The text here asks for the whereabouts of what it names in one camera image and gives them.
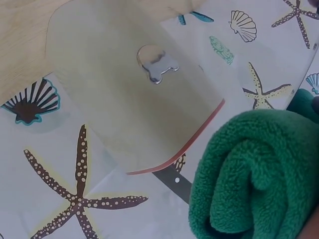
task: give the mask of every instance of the plywood piece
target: plywood piece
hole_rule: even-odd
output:
[[[0,0],[0,105],[50,73],[45,40],[50,17],[69,0]],[[203,0],[138,0],[157,20],[190,11]]]

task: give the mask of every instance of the teal shell print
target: teal shell print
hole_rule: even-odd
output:
[[[228,65],[233,63],[234,54],[216,37],[210,36],[209,39],[214,51],[223,58]]]

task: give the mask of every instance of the scallop shell print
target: scallop shell print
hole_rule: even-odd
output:
[[[306,81],[312,87],[312,92],[319,95],[319,73],[307,76]]]
[[[41,115],[60,109],[60,96],[53,84],[43,78],[12,97],[2,107],[16,115],[16,124],[31,125],[42,122]]]
[[[239,34],[244,42],[252,42],[257,37],[257,28],[252,18],[243,11],[231,11],[228,23],[235,34]]]

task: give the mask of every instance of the starfish print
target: starfish print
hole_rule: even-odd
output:
[[[296,5],[293,5],[289,0],[283,0],[283,1],[288,6],[290,6],[293,9],[293,11],[290,12],[289,14],[287,14],[286,16],[282,17],[278,21],[276,21],[274,24],[271,25],[271,27],[276,27],[276,26],[279,26],[281,24],[284,24],[286,21],[289,21],[290,19],[292,19],[295,16],[297,18],[297,22],[298,22],[301,34],[303,36],[303,39],[305,41],[306,47],[308,49],[310,49],[307,31],[305,29],[305,25],[304,25],[304,22],[301,18],[301,15],[305,15],[305,16],[311,17],[311,18],[316,19],[316,20],[319,20],[319,16],[314,12],[301,10],[300,9],[300,0],[296,0]]]
[[[81,226],[81,229],[87,239],[98,239],[96,232],[86,216],[85,208],[96,208],[106,210],[117,210],[135,207],[148,198],[143,196],[127,196],[118,198],[103,197],[101,199],[86,199],[84,189],[86,186],[88,164],[87,164],[87,130],[85,125],[81,127],[76,156],[75,179],[77,181],[77,193],[72,194],[66,188],[62,187],[50,174],[42,167],[34,155],[29,150],[24,150],[24,155],[34,171],[41,177],[42,181],[62,198],[69,201],[70,206],[59,213],[50,223],[38,230],[31,239],[42,239],[47,235],[54,233],[62,227],[71,217],[75,216]]]
[[[292,92],[292,86],[291,84],[284,84],[281,85],[275,89],[272,89],[267,92],[263,92],[263,86],[261,84],[260,78],[253,67],[253,65],[249,62],[249,70],[250,73],[253,77],[253,81],[256,86],[256,92],[252,92],[250,90],[247,90],[243,88],[243,91],[245,95],[248,98],[254,99],[254,104],[253,104],[253,110],[255,109],[273,109],[271,104],[268,102],[268,99],[270,98],[275,98],[275,97],[280,97],[282,95],[286,95]]]

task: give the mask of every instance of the green microfiber cloth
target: green microfiber cloth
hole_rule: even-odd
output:
[[[319,118],[303,112],[310,103],[291,106],[297,113],[245,112],[215,133],[190,195],[198,239],[296,238],[319,199]]]

